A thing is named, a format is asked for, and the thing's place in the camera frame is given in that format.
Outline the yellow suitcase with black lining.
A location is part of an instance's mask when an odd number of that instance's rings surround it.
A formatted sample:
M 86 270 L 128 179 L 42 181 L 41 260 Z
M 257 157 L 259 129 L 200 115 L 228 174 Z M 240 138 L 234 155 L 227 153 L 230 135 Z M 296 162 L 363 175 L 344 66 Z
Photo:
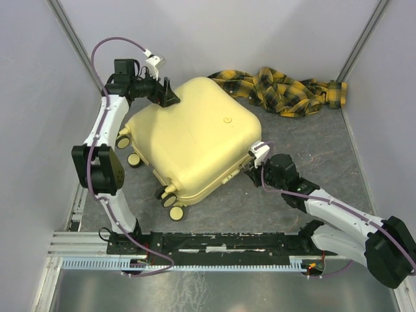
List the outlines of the yellow suitcase with black lining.
M 130 117 L 116 147 L 132 147 L 129 166 L 152 168 L 162 185 L 156 197 L 179 221 L 186 206 L 201 202 L 252 161 L 261 123 L 207 77 L 193 78 L 175 93 L 178 104 L 151 104 Z

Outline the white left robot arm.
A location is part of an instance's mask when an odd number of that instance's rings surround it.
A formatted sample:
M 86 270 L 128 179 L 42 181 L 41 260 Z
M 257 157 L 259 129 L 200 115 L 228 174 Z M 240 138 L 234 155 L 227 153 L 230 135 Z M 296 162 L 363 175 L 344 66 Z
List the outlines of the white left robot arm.
M 137 60 L 116 59 L 114 73 L 101 84 L 101 104 L 89 136 L 74 146 L 71 156 L 79 182 L 103 206 L 111 222 L 112 246 L 121 244 L 129 253 L 141 251 L 144 238 L 138 220 L 128 207 L 122 190 L 124 168 L 114 152 L 121 122 L 137 98 L 168 107 L 180 102 L 170 87 L 169 78 L 159 79 L 162 57 L 150 55 L 146 59 L 144 77 L 137 73 Z

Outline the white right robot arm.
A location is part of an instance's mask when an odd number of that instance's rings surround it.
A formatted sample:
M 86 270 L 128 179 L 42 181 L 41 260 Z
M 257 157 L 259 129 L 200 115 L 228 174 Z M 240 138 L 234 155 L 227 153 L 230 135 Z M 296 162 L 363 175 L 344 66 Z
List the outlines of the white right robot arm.
M 249 156 L 245 173 L 256 187 L 275 192 L 288 206 L 321 219 L 317 229 L 298 238 L 305 254 L 322 250 L 346 257 L 391 289 L 415 275 L 415 240 L 401 219 L 364 213 L 331 196 L 301 177 L 290 155 L 266 158 L 251 151 Z

